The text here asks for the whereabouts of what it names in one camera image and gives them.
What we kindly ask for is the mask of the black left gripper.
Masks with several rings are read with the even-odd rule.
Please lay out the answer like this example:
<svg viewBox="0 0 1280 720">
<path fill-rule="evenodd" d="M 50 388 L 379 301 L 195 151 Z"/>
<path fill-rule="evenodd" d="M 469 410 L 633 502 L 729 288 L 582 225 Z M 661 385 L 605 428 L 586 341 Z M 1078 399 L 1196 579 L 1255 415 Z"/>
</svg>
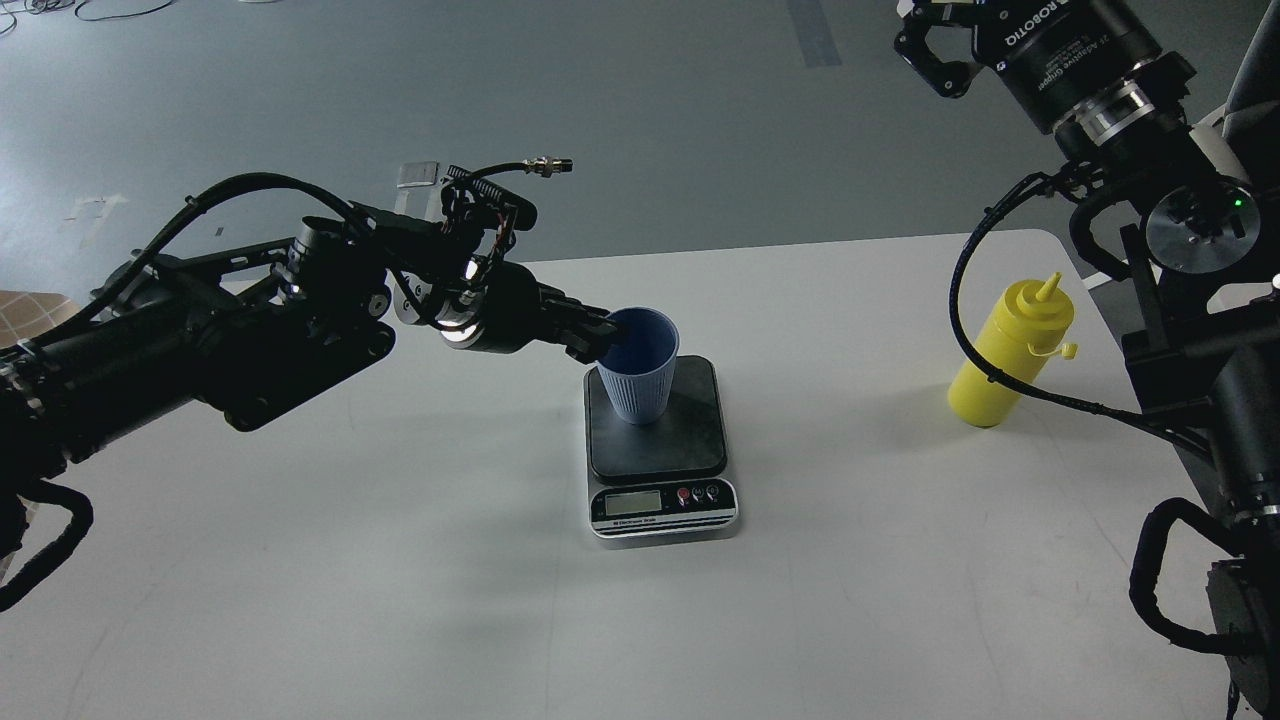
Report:
<svg viewBox="0 0 1280 720">
<path fill-rule="evenodd" d="M 440 331 L 449 347 L 515 354 L 538 341 L 562 346 L 576 363 L 593 364 L 627 340 L 627 327 L 611 320 L 607 309 L 538 282 L 526 266 L 502 261 L 486 279 L 472 324 Z"/>
</svg>

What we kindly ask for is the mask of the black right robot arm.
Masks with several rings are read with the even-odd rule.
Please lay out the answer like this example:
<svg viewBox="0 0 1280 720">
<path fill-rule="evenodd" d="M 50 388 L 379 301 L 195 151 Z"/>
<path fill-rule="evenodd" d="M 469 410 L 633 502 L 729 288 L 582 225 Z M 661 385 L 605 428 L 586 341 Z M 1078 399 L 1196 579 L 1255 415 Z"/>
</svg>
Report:
<svg viewBox="0 0 1280 720">
<path fill-rule="evenodd" d="M 1213 313 L 1224 287 L 1277 286 L 1277 4 L 1222 109 L 1194 126 L 1194 69 L 1124 1 L 913 1 L 895 51 L 941 96 L 991 69 L 1066 161 L 1015 183 L 966 240 L 948 319 L 980 382 L 1107 416 L 1208 464 L 1203 503 L 1170 498 L 1140 529 L 1129 597 L 1170 644 L 1225 660 L 1228 712 L 1277 716 L 1277 291 Z M 1123 354 L 1140 405 L 1117 410 L 1037 388 L 966 336 L 959 293 L 980 241 L 1028 199 L 1074 205 L 1080 260 L 1132 282 L 1143 327 Z"/>
</svg>

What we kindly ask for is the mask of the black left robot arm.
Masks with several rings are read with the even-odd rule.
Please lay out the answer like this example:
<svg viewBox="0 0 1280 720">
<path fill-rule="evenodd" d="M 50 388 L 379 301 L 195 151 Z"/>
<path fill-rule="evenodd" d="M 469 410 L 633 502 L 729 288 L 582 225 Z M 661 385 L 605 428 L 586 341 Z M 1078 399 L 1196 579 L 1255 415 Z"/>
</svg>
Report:
<svg viewBox="0 0 1280 720">
<path fill-rule="evenodd" d="M 3 350 L 3 556 L 22 547 L 28 507 L 68 511 L 61 533 L 3 584 L 12 609 L 56 571 L 93 524 L 93 506 L 55 478 L 189 401 L 256 430 L 387 357 L 399 302 L 410 323 L 454 348 L 513 354 L 532 341 L 577 363 L 604 357 L 628 329 L 507 259 L 535 206 L 493 176 L 553 177 L 568 159 L 451 168 L 442 215 L 417 219 L 348 202 L 270 172 L 233 176 L 193 197 L 92 301 Z M 329 209 L 291 238 L 175 258 L 166 246 L 215 208 L 293 190 Z"/>
</svg>

